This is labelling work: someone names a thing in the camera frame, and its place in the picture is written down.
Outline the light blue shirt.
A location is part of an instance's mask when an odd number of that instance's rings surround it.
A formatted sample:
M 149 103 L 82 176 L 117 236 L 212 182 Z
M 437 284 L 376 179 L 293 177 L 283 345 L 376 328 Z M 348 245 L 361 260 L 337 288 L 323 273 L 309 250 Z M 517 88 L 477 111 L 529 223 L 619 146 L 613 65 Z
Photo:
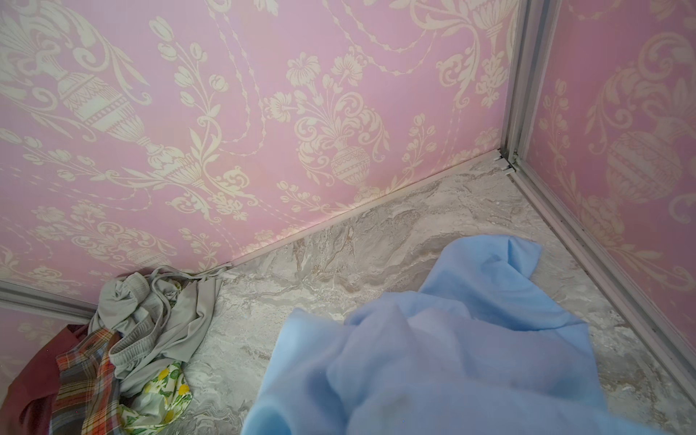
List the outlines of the light blue shirt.
M 532 282 L 542 248 L 449 243 L 416 292 L 343 322 L 294 310 L 246 434 L 647 434 L 607 409 L 587 324 Z

